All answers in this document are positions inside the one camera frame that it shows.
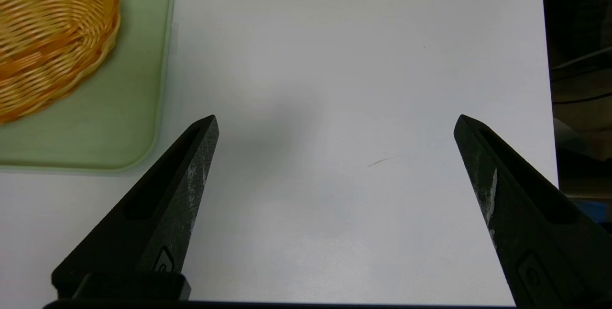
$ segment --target light green cutting board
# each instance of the light green cutting board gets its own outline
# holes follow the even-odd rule
[[[109,58],[48,109],[0,126],[0,167],[116,171],[157,141],[174,0],[121,0]]]

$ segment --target wicker basket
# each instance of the wicker basket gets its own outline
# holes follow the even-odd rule
[[[120,0],[0,0],[0,124],[72,93],[113,49]]]

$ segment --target white surface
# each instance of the white surface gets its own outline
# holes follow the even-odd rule
[[[175,23],[155,156],[211,113],[221,133],[192,299],[513,303],[452,131],[471,115],[557,182],[542,0],[176,0]],[[0,174],[2,307],[53,300],[151,162]]]

